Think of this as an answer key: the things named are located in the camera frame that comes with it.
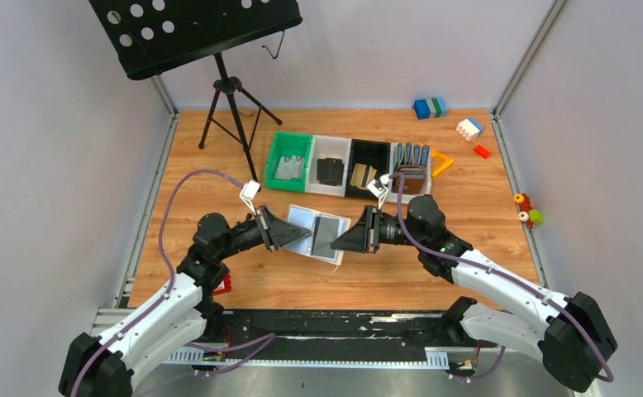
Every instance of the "gray wall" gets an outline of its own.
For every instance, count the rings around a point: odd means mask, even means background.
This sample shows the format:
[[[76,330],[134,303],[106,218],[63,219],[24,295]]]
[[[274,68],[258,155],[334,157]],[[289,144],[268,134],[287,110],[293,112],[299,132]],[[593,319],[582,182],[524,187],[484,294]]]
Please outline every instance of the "gray wall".
[[[643,2],[570,2],[503,120],[548,280],[619,342],[603,395],[643,395]]]
[[[552,0],[298,3],[304,22],[277,60],[260,46],[277,49],[280,34],[224,54],[229,73],[273,108],[407,108],[436,95],[491,107]],[[209,107],[217,78],[212,58],[164,74],[179,107]]]
[[[0,396],[58,395],[123,276],[167,122],[88,2],[0,2]]]

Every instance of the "black music stand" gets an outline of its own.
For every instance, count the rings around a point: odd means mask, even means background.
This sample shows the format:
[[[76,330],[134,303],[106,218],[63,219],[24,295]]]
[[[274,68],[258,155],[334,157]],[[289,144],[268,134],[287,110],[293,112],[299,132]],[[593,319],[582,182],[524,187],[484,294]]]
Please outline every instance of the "black music stand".
[[[147,79],[214,55],[221,79],[214,84],[214,99],[199,147],[204,147],[210,122],[214,122],[241,143],[251,176],[258,180],[250,144],[260,112],[263,110],[278,124],[283,122],[246,91],[238,78],[226,73],[221,53],[302,23],[297,0],[89,1],[130,79]],[[246,141],[241,125],[235,91],[243,93],[259,107],[250,141]],[[229,101],[238,137],[212,117],[220,93]]]

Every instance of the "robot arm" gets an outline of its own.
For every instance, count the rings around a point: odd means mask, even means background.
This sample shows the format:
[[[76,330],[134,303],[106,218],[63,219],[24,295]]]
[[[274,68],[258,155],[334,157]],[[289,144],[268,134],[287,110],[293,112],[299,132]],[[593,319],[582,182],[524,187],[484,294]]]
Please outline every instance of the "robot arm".
[[[166,294],[168,283],[130,316],[97,338],[83,333],[71,343],[61,375],[59,392],[70,396],[78,373],[88,359],[114,335],[118,339],[91,365],[79,387],[80,397],[127,397],[164,359],[188,342],[221,332],[224,308],[214,302],[212,292],[229,273],[221,261],[241,251],[264,245],[268,251],[311,235],[305,228],[287,223],[266,206],[253,208],[244,222],[230,227],[220,213],[200,219],[193,245],[174,276],[174,287]],[[163,299],[145,317],[155,301]],[[143,317],[128,332],[125,324]]]
[[[368,189],[379,197],[379,207],[387,197],[388,181],[384,175],[368,184]],[[523,352],[541,361],[561,384],[586,391],[603,366],[578,329],[553,304],[564,308],[582,325],[604,360],[608,360],[617,344],[594,299],[581,292],[570,298],[551,291],[489,260],[445,227],[445,215],[428,194],[408,204],[404,224],[411,238],[404,234],[398,216],[402,214],[389,215],[367,205],[359,221],[334,240],[331,248],[375,253],[380,244],[412,246],[418,242],[441,254],[419,250],[418,259],[435,277],[477,291],[508,310],[500,312],[462,297],[445,313],[448,319],[469,337]]]

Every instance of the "music stand tripod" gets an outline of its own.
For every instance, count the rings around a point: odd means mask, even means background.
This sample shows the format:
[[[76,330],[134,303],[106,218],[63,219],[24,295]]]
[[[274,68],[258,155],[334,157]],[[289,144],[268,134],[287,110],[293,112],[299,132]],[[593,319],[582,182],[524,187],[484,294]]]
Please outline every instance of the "music stand tripod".
[[[255,136],[255,130],[258,126],[258,121],[260,119],[260,111],[264,111],[265,114],[270,116],[275,122],[278,123],[278,125],[283,124],[283,121],[277,118],[270,110],[268,110],[267,107],[263,106],[261,102],[259,102],[258,99],[256,99],[253,95],[251,95],[246,89],[243,87],[243,84],[241,83],[241,80],[239,80],[235,76],[229,76],[226,73],[226,67],[224,65],[224,60],[221,57],[221,52],[216,53],[214,55],[214,59],[217,62],[217,69],[219,69],[219,76],[221,79],[217,80],[214,82],[214,98],[212,98],[212,106],[210,107],[210,112],[207,115],[207,122],[205,122],[205,129],[202,131],[202,139],[200,140],[200,143],[198,147],[200,149],[203,149],[205,147],[205,140],[207,139],[207,133],[209,132],[210,129],[210,123],[214,122],[217,124],[224,132],[229,134],[232,138],[234,138],[235,141],[241,143],[241,146],[244,148],[244,153],[246,154],[246,161],[249,163],[249,169],[251,171],[251,177],[254,180],[258,180],[258,176],[256,175],[255,172],[255,167],[254,167],[254,162],[251,159],[251,143],[254,141],[254,136]],[[234,98],[234,92],[239,91],[240,93],[243,93],[248,99],[251,100],[251,102],[255,103],[256,106],[258,106],[258,113],[256,114],[256,119],[254,122],[254,129],[251,132],[251,138],[249,141],[246,141],[246,134],[244,133],[244,126],[241,124],[241,117],[239,115],[239,109],[236,106],[236,99]],[[234,124],[236,124],[236,130],[239,133],[239,137],[236,137],[234,134],[232,134],[226,127],[224,127],[220,122],[218,122],[214,118],[214,109],[217,106],[217,100],[219,99],[219,94],[224,93],[226,95],[226,99],[229,101],[229,108],[231,110],[231,115],[234,117]]]

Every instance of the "wooden table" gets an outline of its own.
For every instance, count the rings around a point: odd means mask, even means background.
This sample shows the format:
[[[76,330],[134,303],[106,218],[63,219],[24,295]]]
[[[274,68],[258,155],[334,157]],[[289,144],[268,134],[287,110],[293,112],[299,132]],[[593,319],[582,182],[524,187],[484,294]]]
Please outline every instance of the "wooden table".
[[[471,242],[492,260],[537,282],[536,270],[522,225],[512,201],[506,172],[485,110],[451,110],[448,117],[417,120],[412,110],[277,110],[278,126],[261,117],[251,154],[263,180],[273,135],[277,130],[373,141],[424,142],[452,157],[455,163],[433,179],[431,194],[446,215],[448,228]],[[455,126],[473,116],[485,127],[475,143],[465,141]],[[218,121],[235,131],[229,111]],[[130,306],[146,301],[168,279],[158,252],[157,235],[164,207],[173,187],[189,171],[214,168],[242,182],[250,179],[241,145],[217,126],[198,149],[205,111],[183,112],[175,133],[164,178],[156,200],[141,263],[136,273]],[[255,116],[243,117],[250,134]],[[473,152],[479,143],[492,156],[485,160]],[[197,221],[206,213],[221,213],[231,225],[248,209],[238,198],[239,189],[215,175],[197,175],[179,191],[164,233],[164,247],[178,265],[192,244]],[[255,204],[268,204],[285,219],[290,204],[358,219],[372,201],[300,194],[263,189]],[[388,203],[384,210],[394,213]],[[233,290],[217,296],[225,308],[257,309],[446,309],[461,295],[489,302],[468,289],[429,275],[417,260],[417,250],[383,245],[375,255],[346,252],[339,270],[334,266],[288,251],[267,252],[262,246],[225,260]]]

